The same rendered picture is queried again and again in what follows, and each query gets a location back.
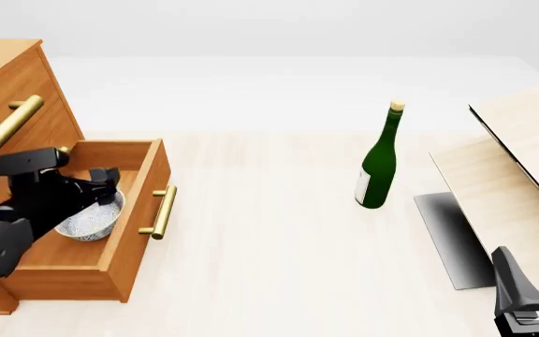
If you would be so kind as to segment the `closed wooden drawer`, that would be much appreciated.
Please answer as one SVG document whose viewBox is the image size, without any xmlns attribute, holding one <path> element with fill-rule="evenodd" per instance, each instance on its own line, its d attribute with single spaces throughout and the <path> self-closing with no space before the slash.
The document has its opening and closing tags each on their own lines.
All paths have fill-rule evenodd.
<svg viewBox="0 0 539 337">
<path fill-rule="evenodd" d="M 38 148 L 71 147 L 82 137 L 61 100 L 47 103 L 0 149 L 0 155 Z M 7 178 L 0 177 L 0 202 L 9 198 Z"/>
<path fill-rule="evenodd" d="M 5 120 L 12 109 L 11 101 L 23 101 L 31 95 L 38 95 L 44 106 L 20 128 L 11 138 L 17 142 L 21 137 L 32 138 L 37 131 L 52 131 L 55 127 L 66 130 L 71 127 L 66 109 L 37 50 L 21 55 L 0 69 L 0 123 Z"/>
</svg>

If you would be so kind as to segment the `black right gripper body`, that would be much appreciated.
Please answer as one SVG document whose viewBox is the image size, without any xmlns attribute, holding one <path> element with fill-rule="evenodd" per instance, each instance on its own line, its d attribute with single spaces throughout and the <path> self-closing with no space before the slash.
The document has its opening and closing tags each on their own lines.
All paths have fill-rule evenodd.
<svg viewBox="0 0 539 337">
<path fill-rule="evenodd" d="M 539 337 L 537 313 L 505 313 L 494 322 L 501 337 Z"/>
</svg>

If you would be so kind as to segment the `patterned black white bowl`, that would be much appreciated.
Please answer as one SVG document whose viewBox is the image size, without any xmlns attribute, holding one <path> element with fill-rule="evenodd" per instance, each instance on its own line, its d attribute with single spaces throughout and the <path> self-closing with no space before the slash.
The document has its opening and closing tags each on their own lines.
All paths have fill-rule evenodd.
<svg viewBox="0 0 539 337">
<path fill-rule="evenodd" d="M 54 228 L 55 232 L 80 242 L 99 241 L 108 237 L 124 208 L 124 193 L 118 191 L 120 192 L 120 204 L 99 207 L 94 203 L 67 218 Z"/>
</svg>

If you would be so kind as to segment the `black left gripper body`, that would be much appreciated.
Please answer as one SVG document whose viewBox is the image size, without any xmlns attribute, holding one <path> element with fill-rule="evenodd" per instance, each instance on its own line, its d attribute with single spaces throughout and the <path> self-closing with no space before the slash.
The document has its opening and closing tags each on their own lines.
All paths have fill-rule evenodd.
<svg viewBox="0 0 539 337">
<path fill-rule="evenodd" d="M 91 168 L 89 170 L 90 181 L 99 187 L 106 187 L 111 193 L 117 190 L 117 184 L 121 179 L 118 168 Z"/>
</svg>

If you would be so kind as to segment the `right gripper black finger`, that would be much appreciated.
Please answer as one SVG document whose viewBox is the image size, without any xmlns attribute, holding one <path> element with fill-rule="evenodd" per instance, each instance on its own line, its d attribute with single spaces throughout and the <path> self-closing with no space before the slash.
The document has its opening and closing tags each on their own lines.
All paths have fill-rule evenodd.
<svg viewBox="0 0 539 337">
<path fill-rule="evenodd" d="M 539 311 L 539 291 L 526 277 L 506 246 L 491 253 L 496 282 L 494 314 Z"/>
</svg>

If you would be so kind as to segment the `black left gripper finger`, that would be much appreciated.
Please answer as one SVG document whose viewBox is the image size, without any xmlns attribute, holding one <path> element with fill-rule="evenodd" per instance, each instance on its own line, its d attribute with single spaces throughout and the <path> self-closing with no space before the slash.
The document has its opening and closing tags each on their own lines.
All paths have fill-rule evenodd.
<svg viewBox="0 0 539 337">
<path fill-rule="evenodd" d="M 114 191 L 113 193 L 104 193 L 95 199 L 95 204 L 97 204 L 99 207 L 104 207 L 110 204 L 120 204 L 120 192 Z"/>
</svg>

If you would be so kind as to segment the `open wooden drawer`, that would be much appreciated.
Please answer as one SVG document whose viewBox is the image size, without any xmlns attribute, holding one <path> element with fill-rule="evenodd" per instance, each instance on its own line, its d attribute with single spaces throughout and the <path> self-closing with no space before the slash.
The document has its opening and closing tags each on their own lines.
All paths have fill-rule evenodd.
<svg viewBox="0 0 539 337">
<path fill-rule="evenodd" d="M 70 151 L 67 176 L 88 179 L 92 168 L 118 168 L 124 208 L 108 237 L 79 242 L 49 232 L 22 257 L 0 286 L 17 300 L 117 300 L 127 302 L 171 169 L 161 139 L 134 141 L 82 140 Z"/>
</svg>

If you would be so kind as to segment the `flat black plate on stalk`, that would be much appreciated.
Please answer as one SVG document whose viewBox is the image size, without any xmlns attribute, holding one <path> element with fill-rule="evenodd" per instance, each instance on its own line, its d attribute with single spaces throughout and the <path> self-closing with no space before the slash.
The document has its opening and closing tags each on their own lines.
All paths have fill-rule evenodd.
<svg viewBox="0 0 539 337">
<path fill-rule="evenodd" d="M 66 166 L 69 154 L 57 148 L 41 148 L 0 156 L 0 176 L 18 176 Z"/>
</svg>

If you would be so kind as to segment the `pale wooden rack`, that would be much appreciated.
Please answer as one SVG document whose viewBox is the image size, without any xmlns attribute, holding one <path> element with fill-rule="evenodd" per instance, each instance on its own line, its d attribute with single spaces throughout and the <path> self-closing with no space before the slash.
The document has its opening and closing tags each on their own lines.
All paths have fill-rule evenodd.
<svg viewBox="0 0 539 337">
<path fill-rule="evenodd" d="M 415 204 L 454 288 L 494 286 L 505 246 L 539 289 L 539 85 L 469 110 L 487 134 L 431 152 L 448 190 Z"/>
</svg>

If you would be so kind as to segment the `green wine bottle with cork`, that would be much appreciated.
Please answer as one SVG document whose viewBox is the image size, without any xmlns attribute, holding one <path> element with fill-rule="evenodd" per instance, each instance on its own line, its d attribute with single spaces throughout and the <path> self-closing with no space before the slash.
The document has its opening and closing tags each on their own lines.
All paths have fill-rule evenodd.
<svg viewBox="0 0 539 337">
<path fill-rule="evenodd" d="M 395 139 L 404 108 L 403 100 L 390 102 L 383 131 L 361 164 L 355 200 L 367 209 L 378 209 L 386 202 L 397 167 Z"/>
</svg>

